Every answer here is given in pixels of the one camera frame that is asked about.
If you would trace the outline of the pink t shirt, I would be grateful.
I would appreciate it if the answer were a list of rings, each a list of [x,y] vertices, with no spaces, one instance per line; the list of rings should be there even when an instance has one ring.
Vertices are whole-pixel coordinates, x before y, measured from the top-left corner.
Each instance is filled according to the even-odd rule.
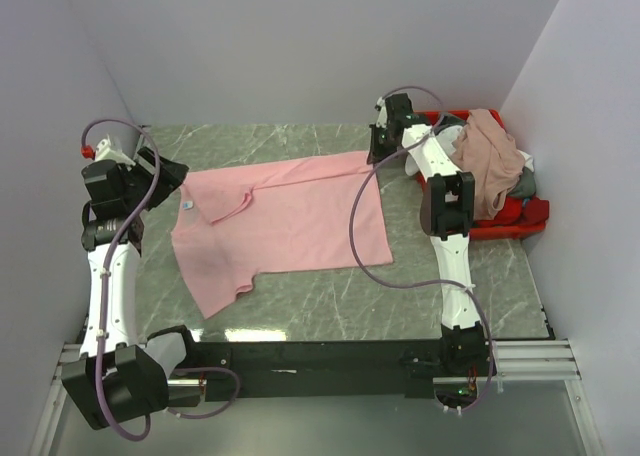
[[[367,152],[191,172],[180,187],[174,254],[209,318],[263,273],[393,261]]]

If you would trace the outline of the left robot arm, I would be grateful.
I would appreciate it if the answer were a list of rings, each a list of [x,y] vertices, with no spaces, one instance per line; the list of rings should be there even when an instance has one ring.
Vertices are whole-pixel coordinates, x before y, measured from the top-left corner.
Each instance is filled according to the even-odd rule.
[[[141,214],[181,186],[187,166],[149,147],[134,159],[114,149],[83,153],[91,160],[81,172],[89,195],[81,244],[90,269],[90,303],[79,358],[63,367],[61,380],[88,425],[100,430],[166,409],[170,376],[193,375],[200,354],[184,326],[141,342],[135,317]]]

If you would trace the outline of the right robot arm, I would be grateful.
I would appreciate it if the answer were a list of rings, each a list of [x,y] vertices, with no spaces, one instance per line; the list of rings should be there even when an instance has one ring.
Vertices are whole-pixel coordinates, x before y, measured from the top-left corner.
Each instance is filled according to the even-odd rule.
[[[475,180],[456,166],[437,139],[434,122],[414,111],[408,94],[394,91],[378,99],[370,125],[368,163],[378,168],[400,154],[405,172],[425,182],[420,225],[429,237],[438,264],[443,308],[439,363],[452,375],[464,374],[488,357],[485,324],[473,298],[469,265]]]

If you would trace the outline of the white t shirt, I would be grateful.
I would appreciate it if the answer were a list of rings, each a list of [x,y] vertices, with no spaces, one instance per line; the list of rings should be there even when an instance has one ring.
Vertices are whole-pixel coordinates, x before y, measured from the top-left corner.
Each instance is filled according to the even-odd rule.
[[[418,124],[404,130],[401,147],[410,148],[404,163],[407,176],[422,174],[429,177],[440,170],[448,175],[460,170],[451,156],[455,151],[453,143],[464,127],[451,126],[437,135],[433,135],[431,129],[430,125]]]

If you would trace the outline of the beige t shirt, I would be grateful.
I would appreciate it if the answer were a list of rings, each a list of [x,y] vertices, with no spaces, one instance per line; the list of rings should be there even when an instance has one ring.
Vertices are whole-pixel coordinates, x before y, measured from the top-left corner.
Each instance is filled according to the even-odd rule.
[[[453,163],[474,177],[474,220],[492,220],[518,184],[525,158],[487,109],[469,111],[453,147]]]

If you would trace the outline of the black base beam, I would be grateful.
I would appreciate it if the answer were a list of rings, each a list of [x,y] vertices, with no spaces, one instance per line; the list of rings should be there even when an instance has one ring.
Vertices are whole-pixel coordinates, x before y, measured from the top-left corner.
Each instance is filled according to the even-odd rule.
[[[205,382],[208,402],[240,398],[403,395],[495,375],[489,347],[444,340],[197,342],[176,369]]]

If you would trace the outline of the aluminium frame rail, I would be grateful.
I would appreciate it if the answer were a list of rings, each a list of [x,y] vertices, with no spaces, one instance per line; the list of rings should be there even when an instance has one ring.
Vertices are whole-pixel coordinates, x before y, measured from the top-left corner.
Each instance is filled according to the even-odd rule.
[[[362,150],[369,130],[360,125],[193,125],[147,127],[160,154],[191,169],[232,167]],[[418,227],[418,182],[395,162],[378,176],[395,263],[375,269],[379,277],[433,279],[436,256]],[[258,276],[257,289],[204,318],[179,273],[170,243],[178,194],[151,216],[136,274],[138,336],[185,325],[197,342],[424,340],[440,337],[440,289],[389,289],[358,269]],[[494,341],[493,383],[546,383],[580,378],[566,340],[548,325],[522,244],[515,240],[472,242],[471,274]],[[170,403],[195,403],[205,382],[178,375],[168,382]]]

